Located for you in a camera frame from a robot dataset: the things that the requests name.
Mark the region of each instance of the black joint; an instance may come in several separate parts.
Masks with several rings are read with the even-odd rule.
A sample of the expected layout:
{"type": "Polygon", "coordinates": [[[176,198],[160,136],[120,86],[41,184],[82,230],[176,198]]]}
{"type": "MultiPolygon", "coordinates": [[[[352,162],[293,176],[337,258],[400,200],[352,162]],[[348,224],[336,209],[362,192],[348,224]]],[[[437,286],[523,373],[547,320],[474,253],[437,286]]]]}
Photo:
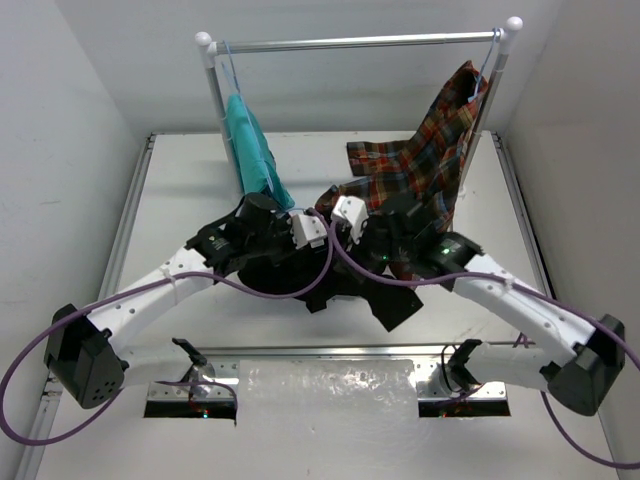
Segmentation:
{"type": "Polygon", "coordinates": [[[202,355],[198,350],[195,349],[193,345],[191,345],[184,338],[174,338],[172,342],[182,348],[189,358],[193,362],[194,365],[203,366],[207,364],[207,359],[204,355],[202,355]]]}
{"type": "Polygon", "coordinates": [[[473,385],[477,385],[478,381],[469,373],[465,366],[471,353],[477,346],[482,345],[481,340],[469,339],[460,345],[460,347],[454,352],[447,362],[449,368],[449,376],[456,382],[462,390],[468,391],[473,385]]]}
{"type": "MultiPolygon", "coordinates": [[[[605,315],[600,323],[624,340],[624,325],[605,315]]],[[[624,351],[600,330],[586,345],[574,347],[576,357],[562,368],[555,364],[543,367],[549,393],[568,409],[585,416],[597,413],[609,389],[624,367],[624,351]]]]}
{"type": "MultiPolygon", "coordinates": [[[[53,323],[76,312],[69,304],[53,315],[53,323]]],[[[82,408],[94,408],[114,397],[124,382],[124,368],[107,340],[81,316],[55,331],[47,341],[44,364],[82,408]]]]}

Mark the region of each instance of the metal frame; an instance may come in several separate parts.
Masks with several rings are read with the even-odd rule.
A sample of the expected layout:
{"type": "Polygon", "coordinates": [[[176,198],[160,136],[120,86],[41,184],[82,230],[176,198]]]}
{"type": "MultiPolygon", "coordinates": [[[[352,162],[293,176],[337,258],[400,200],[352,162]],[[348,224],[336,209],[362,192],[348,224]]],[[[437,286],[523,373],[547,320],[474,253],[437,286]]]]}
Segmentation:
{"type": "Polygon", "coordinates": [[[327,50],[342,48],[366,48],[366,47],[393,47],[406,45],[443,45],[450,43],[479,43],[491,42],[494,37],[499,44],[498,56],[493,65],[489,85],[484,95],[478,117],[471,130],[471,137],[466,152],[465,166],[461,174],[460,184],[464,183],[467,172],[471,165],[471,160],[475,154],[482,130],[486,122],[489,110],[495,98],[496,90],[502,78],[502,72],[511,53],[513,42],[517,33],[522,29],[522,19],[511,17],[505,23],[504,28],[497,29],[497,32],[470,32],[470,33],[432,33],[423,35],[393,35],[386,37],[358,37],[358,38],[332,38],[321,40],[296,40],[296,41],[267,41],[267,42],[234,42],[228,44],[214,42],[206,32],[196,35],[196,43],[200,49],[204,64],[213,104],[218,119],[218,126],[222,133],[227,160],[231,166],[231,171],[235,175],[236,188],[242,192],[242,185],[236,170],[236,159],[231,146],[231,138],[227,129],[226,109],[218,74],[216,71],[216,58],[219,55],[228,54],[231,50],[234,54],[241,53],[265,53],[265,52],[290,52],[307,50],[327,50]]]}

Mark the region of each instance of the metal rod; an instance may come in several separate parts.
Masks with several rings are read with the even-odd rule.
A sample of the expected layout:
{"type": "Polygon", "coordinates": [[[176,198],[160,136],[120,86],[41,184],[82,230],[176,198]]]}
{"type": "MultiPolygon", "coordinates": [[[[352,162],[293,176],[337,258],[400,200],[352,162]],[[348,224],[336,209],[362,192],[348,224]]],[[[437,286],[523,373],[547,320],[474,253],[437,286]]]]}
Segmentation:
{"type": "MultiPolygon", "coordinates": [[[[289,52],[294,50],[326,50],[333,48],[392,47],[400,45],[440,45],[444,43],[478,43],[493,40],[494,32],[431,33],[424,35],[390,35],[386,37],[329,38],[275,42],[229,43],[231,53],[289,52]]],[[[218,54],[227,54],[224,43],[216,42],[218,54]]]]}
{"type": "Polygon", "coordinates": [[[473,159],[473,155],[476,153],[476,149],[478,148],[478,143],[480,142],[480,137],[482,136],[482,129],[484,128],[484,124],[486,123],[487,117],[489,116],[489,110],[491,109],[491,104],[493,103],[493,99],[496,96],[496,91],[498,89],[498,85],[500,84],[502,72],[508,58],[508,53],[500,53],[496,58],[496,63],[493,65],[493,70],[491,71],[491,76],[489,77],[489,86],[487,87],[487,91],[484,94],[484,99],[482,101],[482,105],[480,105],[478,117],[476,118],[476,121],[473,124],[473,128],[471,130],[471,139],[469,140],[469,146],[467,147],[467,154],[465,156],[464,168],[462,169],[462,175],[460,176],[461,187],[464,185],[464,180],[467,177],[469,167],[471,166],[471,160],[473,159]]]}
{"type": "Polygon", "coordinates": [[[227,154],[227,160],[229,161],[229,170],[231,175],[235,179],[235,191],[233,192],[238,199],[242,196],[244,189],[242,187],[242,180],[237,169],[237,161],[235,152],[231,145],[231,135],[227,128],[226,109],[224,107],[224,100],[222,100],[222,92],[220,91],[220,83],[218,82],[218,74],[216,73],[215,62],[211,63],[211,66],[205,68],[207,74],[207,80],[209,82],[209,88],[211,89],[211,96],[213,97],[213,105],[215,107],[216,117],[218,119],[218,126],[220,127],[220,133],[222,134],[222,143],[224,144],[224,151],[227,154]]]}

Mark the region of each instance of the cable tie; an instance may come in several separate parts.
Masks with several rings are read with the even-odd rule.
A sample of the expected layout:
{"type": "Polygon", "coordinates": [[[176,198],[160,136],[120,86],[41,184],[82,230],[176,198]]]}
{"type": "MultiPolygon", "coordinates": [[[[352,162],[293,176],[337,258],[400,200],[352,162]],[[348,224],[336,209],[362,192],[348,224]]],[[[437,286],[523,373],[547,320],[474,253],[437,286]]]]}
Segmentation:
{"type": "Polygon", "coordinates": [[[160,271],[162,272],[162,275],[164,275],[164,278],[168,279],[171,282],[171,285],[173,285],[173,295],[175,298],[175,302],[176,305],[179,304],[180,296],[178,295],[178,285],[176,283],[176,277],[171,275],[171,271],[169,271],[169,267],[167,267],[166,265],[161,266],[160,271]]]}

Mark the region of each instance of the white table surface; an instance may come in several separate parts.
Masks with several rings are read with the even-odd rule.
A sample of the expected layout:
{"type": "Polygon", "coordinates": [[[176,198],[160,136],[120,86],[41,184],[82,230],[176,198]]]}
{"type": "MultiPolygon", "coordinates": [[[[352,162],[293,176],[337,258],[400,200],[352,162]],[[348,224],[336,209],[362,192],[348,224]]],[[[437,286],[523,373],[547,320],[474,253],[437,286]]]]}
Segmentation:
{"type": "MultiPolygon", "coordinates": [[[[388,141],[408,135],[267,136],[284,184],[299,206],[309,206],[332,183],[351,178],[344,149],[347,141],[388,141]]],[[[219,135],[156,137],[121,287],[157,267],[203,224],[231,210],[227,172],[219,135]]],[[[487,132],[465,189],[454,229],[534,285],[532,266],[487,132]]],[[[179,336],[198,347],[248,347],[449,343],[470,337],[509,340],[516,336],[503,321],[442,288],[419,292],[425,304],[422,310],[387,333],[360,300],[332,302],[327,310],[310,315],[302,302],[268,301],[218,286],[183,302],[138,340],[158,343],[179,336]]],[[[292,424],[282,431],[281,424],[268,419],[252,426],[242,422],[242,409],[237,428],[223,420],[143,419],[146,387],[133,387],[94,425],[48,447],[38,478],[617,478],[613,470],[588,462],[565,444],[546,417],[537,392],[510,387],[508,393],[511,417],[421,419],[400,434],[389,432],[388,437],[372,430],[363,432],[362,441],[350,448],[343,448],[339,438],[329,442],[333,446],[327,443],[319,448],[317,444],[311,447],[310,437],[305,441],[311,435],[306,429],[293,432],[294,443],[279,442],[278,435],[288,437],[290,429],[298,427],[292,424]],[[275,436],[268,443],[265,432],[275,436]],[[375,455],[376,462],[357,471],[342,468],[349,465],[354,452],[364,458],[375,455]],[[388,457],[380,458],[381,452],[388,457]],[[324,470],[311,471],[309,458],[323,455],[330,456],[331,467],[327,464],[324,470]]],[[[608,456],[597,417],[582,418],[558,409],[583,446],[608,456]]],[[[87,412],[64,395],[52,435],[86,417],[87,412]]]]}

